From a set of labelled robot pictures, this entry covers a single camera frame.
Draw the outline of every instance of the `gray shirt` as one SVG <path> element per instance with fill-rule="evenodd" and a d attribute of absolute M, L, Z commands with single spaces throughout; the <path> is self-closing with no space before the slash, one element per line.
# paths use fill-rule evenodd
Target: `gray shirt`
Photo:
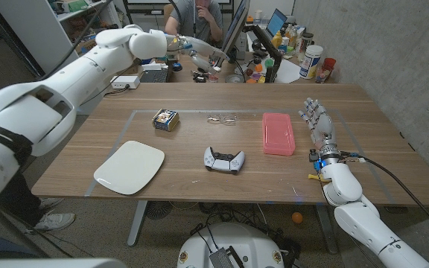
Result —
<path fill-rule="evenodd" d="M 174 17 L 178 25 L 178 34 L 184 36 L 193 36 L 193 12 L 195 12 L 195 18 L 197 22 L 197 34 L 196 38 L 201 39 L 205 42 L 209 42 L 211 31 L 209 28 L 209 23 L 205 18 L 198 18 L 198 9 L 195 10 L 194 0 L 179 0 L 177 3 L 179 13 L 182 18 L 178 17 L 177 10 L 173 9 L 171 12 L 172 17 Z M 223 29 L 223 17 L 221 16 L 220 5 L 215 1 L 211 0 L 208 6 L 208 11 L 213 16 L 216 21 L 217 26 L 220 29 Z"/>

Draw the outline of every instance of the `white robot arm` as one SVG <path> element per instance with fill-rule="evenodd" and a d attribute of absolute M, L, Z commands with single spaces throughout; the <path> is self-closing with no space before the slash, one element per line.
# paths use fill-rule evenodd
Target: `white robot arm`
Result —
<path fill-rule="evenodd" d="M 226 57 L 198 39 L 145 33 L 136 25 L 103 31 L 95 41 L 96 47 L 48 79 L 0 90 L 0 192 L 29 155 L 42 156 L 59 144 L 74 125 L 77 108 L 136 57 L 188 53 L 195 64 L 213 72 L 198 54 Z"/>
<path fill-rule="evenodd" d="M 377 208 L 362 194 L 362 186 L 341 163 L 335 129 L 325 107 L 310 98 L 304 102 L 306 111 L 299 111 L 311 130 L 312 142 L 318 150 L 319 169 L 329 204 L 335 206 L 334 216 L 339 226 L 372 250 L 386 267 L 427 267 L 429 263 L 403 242 L 380 219 Z"/>

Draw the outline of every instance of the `shelf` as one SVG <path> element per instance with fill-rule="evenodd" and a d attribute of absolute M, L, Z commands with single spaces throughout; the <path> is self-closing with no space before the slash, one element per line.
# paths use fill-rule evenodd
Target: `shelf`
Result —
<path fill-rule="evenodd" d="M 71 18 L 73 16 L 81 14 L 82 12 L 86 12 L 91 7 L 97 7 L 99 4 L 102 4 L 102 3 L 104 3 L 104 2 L 103 1 L 98 1 L 98 2 L 95 2 L 95 3 L 90 3 L 90 4 L 88 3 L 89 6 L 85 10 L 79 10 L 79 11 L 70 12 L 70 13 L 62 13 L 60 15 L 56 15 L 56 18 L 57 18 L 57 20 L 59 22 L 62 22 L 64 20 L 68 19 L 68 18 Z"/>

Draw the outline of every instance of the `orange ball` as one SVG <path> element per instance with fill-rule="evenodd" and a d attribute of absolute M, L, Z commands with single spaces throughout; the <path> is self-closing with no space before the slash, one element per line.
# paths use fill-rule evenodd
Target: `orange ball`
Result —
<path fill-rule="evenodd" d="M 301 223 L 302 222 L 302 214 L 300 214 L 299 212 L 294 212 L 292 213 L 292 221 L 295 223 Z"/>

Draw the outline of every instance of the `computer monitor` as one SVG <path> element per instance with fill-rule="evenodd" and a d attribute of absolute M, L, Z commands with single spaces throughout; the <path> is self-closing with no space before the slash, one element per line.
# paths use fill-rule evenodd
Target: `computer monitor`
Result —
<path fill-rule="evenodd" d="M 266 27 L 271 37 L 274 37 L 277 34 L 277 31 L 281 30 L 286 20 L 287 17 L 276 8 L 276 10 L 274 10 L 273 16 L 271 17 L 271 20 L 269 21 L 269 24 L 267 24 Z"/>
<path fill-rule="evenodd" d="M 232 48 L 235 46 L 236 39 L 239 36 L 239 33 L 243 30 L 244 25 L 246 24 L 247 11 L 250 8 L 250 0 L 242 0 L 239 4 L 238 10 L 236 10 L 235 17 L 233 18 L 231 25 L 229 25 L 226 36 L 224 37 L 223 46 L 221 50 L 228 54 Z M 220 66 L 223 62 L 223 59 L 218 60 L 217 66 Z"/>

